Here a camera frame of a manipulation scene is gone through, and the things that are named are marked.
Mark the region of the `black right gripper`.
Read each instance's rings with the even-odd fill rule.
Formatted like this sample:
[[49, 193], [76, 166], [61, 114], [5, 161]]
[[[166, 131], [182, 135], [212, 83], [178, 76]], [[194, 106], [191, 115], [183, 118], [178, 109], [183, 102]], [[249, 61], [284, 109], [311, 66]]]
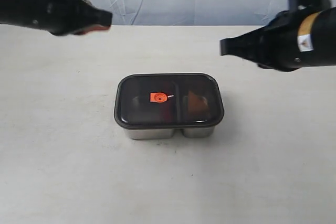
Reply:
[[232, 55], [255, 63], [262, 69], [274, 69], [281, 72], [292, 72], [297, 67], [288, 67], [280, 63], [278, 49], [282, 37], [297, 29], [301, 22], [313, 13], [312, 8], [298, 9], [294, 12], [279, 12], [268, 25], [250, 31], [238, 37], [220, 40], [220, 55]]

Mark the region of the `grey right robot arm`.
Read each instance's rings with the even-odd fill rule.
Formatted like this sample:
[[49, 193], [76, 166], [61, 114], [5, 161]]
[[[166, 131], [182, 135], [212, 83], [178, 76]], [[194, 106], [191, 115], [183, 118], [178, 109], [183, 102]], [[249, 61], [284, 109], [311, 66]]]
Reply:
[[264, 27], [222, 39], [220, 54], [281, 72], [335, 66], [335, 8], [280, 12]]

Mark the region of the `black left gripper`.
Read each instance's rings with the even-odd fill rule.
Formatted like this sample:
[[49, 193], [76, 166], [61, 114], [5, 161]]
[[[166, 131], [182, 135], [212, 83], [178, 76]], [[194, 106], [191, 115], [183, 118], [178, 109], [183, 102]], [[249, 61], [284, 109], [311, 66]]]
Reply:
[[109, 30], [112, 18], [88, 0], [45, 0], [40, 27], [55, 36], [86, 35]]

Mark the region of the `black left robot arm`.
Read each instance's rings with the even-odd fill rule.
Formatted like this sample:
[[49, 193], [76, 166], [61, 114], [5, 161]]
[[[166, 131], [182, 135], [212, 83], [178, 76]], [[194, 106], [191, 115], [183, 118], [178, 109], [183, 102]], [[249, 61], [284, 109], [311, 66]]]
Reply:
[[1, 0], [1, 24], [44, 30], [54, 36], [109, 30], [113, 14], [88, 0]]

